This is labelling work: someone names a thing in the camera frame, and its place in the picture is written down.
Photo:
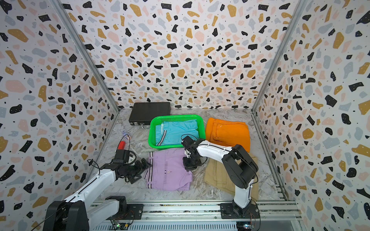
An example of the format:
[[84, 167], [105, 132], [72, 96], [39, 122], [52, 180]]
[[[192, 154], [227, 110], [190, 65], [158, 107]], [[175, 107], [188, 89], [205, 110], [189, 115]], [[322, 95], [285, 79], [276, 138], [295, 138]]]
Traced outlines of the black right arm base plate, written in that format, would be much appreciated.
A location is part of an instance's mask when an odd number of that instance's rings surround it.
[[250, 203], [245, 208], [240, 208], [234, 203], [221, 203], [220, 212], [222, 219], [260, 218], [259, 208], [254, 203]]

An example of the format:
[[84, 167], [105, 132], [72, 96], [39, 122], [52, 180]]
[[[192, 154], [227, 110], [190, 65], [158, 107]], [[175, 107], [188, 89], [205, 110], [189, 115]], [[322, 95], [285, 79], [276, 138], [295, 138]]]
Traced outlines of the purple pants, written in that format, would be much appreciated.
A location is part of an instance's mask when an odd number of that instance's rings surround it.
[[184, 167], [184, 148], [171, 148], [150, 152], [148, 161], [152, 165], [146, 174], [146, 187], [160, 191], [188, 191], [193, 174]]

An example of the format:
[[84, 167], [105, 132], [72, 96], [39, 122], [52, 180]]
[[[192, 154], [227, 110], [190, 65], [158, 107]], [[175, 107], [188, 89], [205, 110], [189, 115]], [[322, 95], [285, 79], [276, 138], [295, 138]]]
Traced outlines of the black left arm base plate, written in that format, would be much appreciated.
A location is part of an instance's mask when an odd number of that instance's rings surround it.
[[143, 204], [128, 204], [127, 208], [118, 211], [115, 215], [109, 217], [111, 220], [141, 220], [144, 210]]

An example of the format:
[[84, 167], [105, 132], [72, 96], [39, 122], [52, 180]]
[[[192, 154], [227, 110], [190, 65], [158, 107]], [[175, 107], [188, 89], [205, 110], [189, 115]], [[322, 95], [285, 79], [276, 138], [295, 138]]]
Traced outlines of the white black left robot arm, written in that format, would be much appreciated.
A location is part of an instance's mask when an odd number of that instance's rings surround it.
[[81, 189], [49, 205], [43, 230], [92, 231], [106, 220], [111, 221], [114, 230], [128, 229], [134, 220], [141, 219], [142, 204], [129, 205], [125, 196], [109, 196], [96, 207], [92, 204], [115, 181], [134, 184], [151, 167], [146, 159], [138, 160], [135, 153], [117, 150], [114, 159], [99, 167], [98, 173]]

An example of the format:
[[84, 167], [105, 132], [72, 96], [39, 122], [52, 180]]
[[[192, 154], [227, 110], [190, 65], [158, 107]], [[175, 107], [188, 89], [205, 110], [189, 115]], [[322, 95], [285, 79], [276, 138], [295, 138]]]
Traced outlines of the orange pants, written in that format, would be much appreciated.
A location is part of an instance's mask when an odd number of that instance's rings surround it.
[[206, 140], [221, 146], [241, 145], [247, 152], [251, 149], [249, 127], [244, 122], [210, 118], [207, 122]]

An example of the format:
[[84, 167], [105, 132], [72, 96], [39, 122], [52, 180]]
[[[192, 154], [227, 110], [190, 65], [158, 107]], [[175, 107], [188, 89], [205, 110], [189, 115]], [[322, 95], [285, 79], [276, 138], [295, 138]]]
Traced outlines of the teal pants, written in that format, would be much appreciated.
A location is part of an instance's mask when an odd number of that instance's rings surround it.
[[155, 144], [178, 145], [182, 139], [190, 136], [193, 139], [199, 138], [198, 124], [195, 119], [188, 121], [165, 121], [155, 127]]

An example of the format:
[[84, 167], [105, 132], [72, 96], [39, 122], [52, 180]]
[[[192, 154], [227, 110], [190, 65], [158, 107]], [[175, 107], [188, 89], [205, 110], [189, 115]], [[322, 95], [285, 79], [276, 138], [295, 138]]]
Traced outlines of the khaki pants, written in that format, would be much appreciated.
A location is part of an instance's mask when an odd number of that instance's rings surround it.
[[210, 186], [228, 193], [232, 197], [235, 195], [235, 184], [230, 179], [224, 165], [221, 162], [210, 159], [203, 178], [204, 182]]

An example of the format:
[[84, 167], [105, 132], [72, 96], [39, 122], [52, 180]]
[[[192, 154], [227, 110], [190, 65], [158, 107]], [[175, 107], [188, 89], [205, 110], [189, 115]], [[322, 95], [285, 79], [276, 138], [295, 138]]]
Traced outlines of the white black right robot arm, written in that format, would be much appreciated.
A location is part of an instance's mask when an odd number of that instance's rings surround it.
[[258, 182], [258, 165], [239, 144], [233, 147], [213, 144], [205, 139], [194, 140], [190, 136], [182, 139], [185, 148], [183, 164], [187, 171], [203, 165], [201, 159], [213, 159], [223, 164], [229, 178], [235, 185], [232, 203], [220, 206], [222, 215], [244, 218], [251, 205], [252, 186]]

